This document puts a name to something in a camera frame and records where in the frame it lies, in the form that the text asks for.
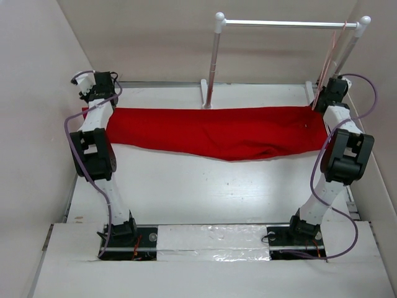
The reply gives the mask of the red trousers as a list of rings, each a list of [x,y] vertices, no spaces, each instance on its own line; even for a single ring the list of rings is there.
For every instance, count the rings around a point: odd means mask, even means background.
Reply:
[[[117,108],[106,131],[111,143],[225,161],[317,151],[327,137],[322,116],[309,106]]]

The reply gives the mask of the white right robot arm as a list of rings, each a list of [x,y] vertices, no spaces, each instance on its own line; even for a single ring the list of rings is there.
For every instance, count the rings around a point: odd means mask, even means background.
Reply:
[[[349,90],[344,75],[330,78],[318,99],[311,106],[323,116],[330,129],[314,164],[312,173],[320,167],[321,177],[314,184],[310,178],[311,196],[291,217],[287,237],[299,245],[315,239],[320,232],[323,217],[335,198],[364,175],[375,139],[363,133],[352,117],[350,107],[343,103]]]

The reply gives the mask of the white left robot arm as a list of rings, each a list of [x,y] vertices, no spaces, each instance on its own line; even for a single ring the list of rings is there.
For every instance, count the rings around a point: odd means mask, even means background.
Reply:
[[[107,135],[107,126],[122,90],[114,71],[82,71],[71,84],[79,88],[79,98],[87,109],[68,117],[64,129],[78,176],[84,177],[105,199],[108,223],[98,235],[102,250],[110,246],[132,246],[138,240],[138,229],[130,210],[123,206],[115,182],[117,160]]]

